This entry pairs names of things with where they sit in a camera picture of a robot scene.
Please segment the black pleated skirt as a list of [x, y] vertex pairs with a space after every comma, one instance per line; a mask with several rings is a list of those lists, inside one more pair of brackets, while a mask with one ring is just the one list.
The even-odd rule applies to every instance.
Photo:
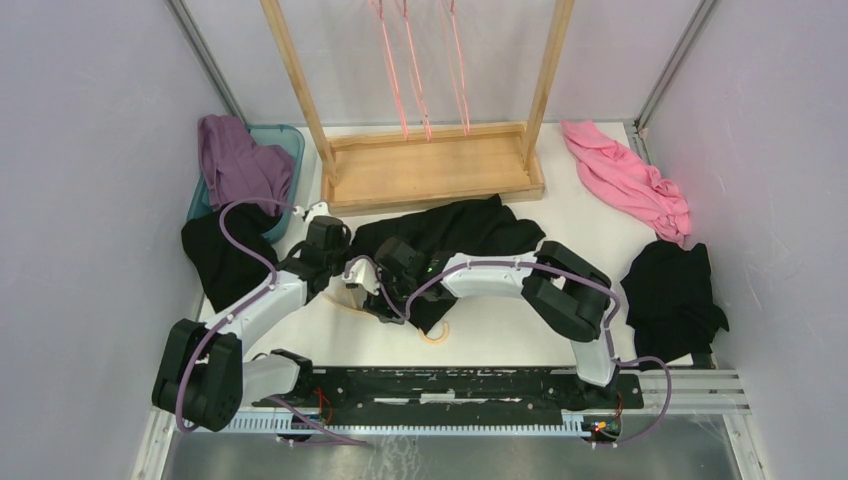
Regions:
[[364, 224], [354, 234], [351, 255], [375, 259], [393, 237], [428, 257], [440, 252], [511, 256], [534, 251], [545, 232], [537, 222], [517, 218], [494, 195]]

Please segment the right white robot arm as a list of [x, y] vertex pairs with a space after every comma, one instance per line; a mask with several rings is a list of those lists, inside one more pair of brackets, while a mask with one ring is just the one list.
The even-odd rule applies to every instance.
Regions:
[[364, 289], [385, 322], [411, 320], [417, 301], [503, 297], [525, 301], [558, 335], [571, 343], [577, 392], [591, 408], [602, 408], [618, 393], [618, 366], [610, 324], [621, 301], [600, 269], [561, 243], [544, 241], [534, 251], [477, 256], [441, 251], [424, 254], [395, 237], [375, 257], [349, 260], [343, 273], [349, 286]]

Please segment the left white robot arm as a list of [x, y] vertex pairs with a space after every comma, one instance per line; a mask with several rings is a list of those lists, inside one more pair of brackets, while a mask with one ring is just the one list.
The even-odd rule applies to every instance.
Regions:
[[205, 322], [182, 319], [169, 332], [154, 381], [152, 404], [181, 427], [217, 432], [243, 406], [279, 395], [291, 406], [315, 391], [311, 363], [291, 353], [257, 360], [244, 355], [272, 327], [298, 312], [341, 274], [351, 243], [344, 222], [319, 215], [273, 273], [232, 306]]

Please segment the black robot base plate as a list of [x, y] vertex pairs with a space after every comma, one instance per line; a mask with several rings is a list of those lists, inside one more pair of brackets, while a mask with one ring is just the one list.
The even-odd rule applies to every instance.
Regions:
[[332, 427], [554, 426], [564, 411], [645, 405], [635, 374], [596, 387], [555, 367], [315, 367], [282, 398]]

